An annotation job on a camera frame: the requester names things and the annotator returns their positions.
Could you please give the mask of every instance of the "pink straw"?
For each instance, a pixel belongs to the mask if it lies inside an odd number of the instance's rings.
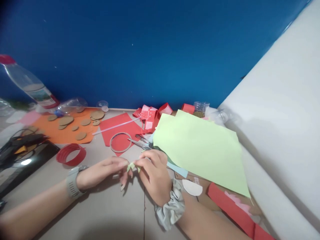
[[[113,126],[113,127],[110,127],[110,128],[107,128],[107,129],[104,129],[104,130],[101,130],[101,131],[95,132],[95,133],[93,133],[92,135],[93,135],[93,136],[95,136],[95,135],[97,135],[97,134],[99,134],[99,133],[102,133],[102,132],[108,131],[108,130],[110,130],[110,129],[113,129],[113,128],[116,128],[116,127],[120,127],[120,126],[122,126],[122,125],[125,125],[125,124],[128,124],[128,123],[131,123],[131,122],[137,121],[137,120],[139,120],[140,118],[141,118],[141,117],[138,117],[138,118],[136,118],[136,119],[134,119],[134,120],[131,120],[131,121],[129,121],[129,122],[121,123],[121,124],[119,124],[119,125],[116,125],[116,126]]]

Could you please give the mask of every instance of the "green paper sheet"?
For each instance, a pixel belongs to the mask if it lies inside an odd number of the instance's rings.
[[[177,166],[250,197],[235,132],[179,110],[161,115],[153,142]]]

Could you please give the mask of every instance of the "fingernail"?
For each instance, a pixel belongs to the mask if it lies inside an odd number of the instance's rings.
[[[124,167],[124,166],[127,166],[128,163],[127,162],[121,162],[118,164],[118,167]]]

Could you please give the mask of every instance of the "table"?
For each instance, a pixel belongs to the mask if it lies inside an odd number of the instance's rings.
[[[104,120],[124,112],[127,112],[134,119],[132,116],[134,111],[110,110]],[[104,145],[101,134],[94,136],[89,144],[81,145],[87,151],[81,165],[92,166],[105,158],[115,156],[110,147]],[[140,154],[141,148],[133,145],[121,157],[132,162]],[[4,198],[8,203],[3,212],[62,181],[71,168],[58,163],[56,156],[53,157]],[[174,178],[174,172],[171,169],[168,169],[168,172],[171,178]],[[216,213],[231,223],[222,212]],[[253,216],[253,220],[259,222],[266,229],[259,216]],[[103,182],[90,190],[90,194],[86,194],[74,202],[39,233],[36,239],[185,240],[189,238],[176,226],[168,232],[161,229],[155,216],[152,199],[135,175],[133,179],[130,179],[123,192],[120,192],[118,180]]]

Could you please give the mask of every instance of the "gray watch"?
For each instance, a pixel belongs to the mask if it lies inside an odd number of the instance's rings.
[[[77,186],[77,176],[78,173],[89,168],[88,166],[78,166],[78,167],[74,167],[72,168],[67,176],[67,190],[68,190],[68,194],[70,197],[77,199],[79,197],[81,197],[83,194],[85,194],[86,192],[81,192]]]

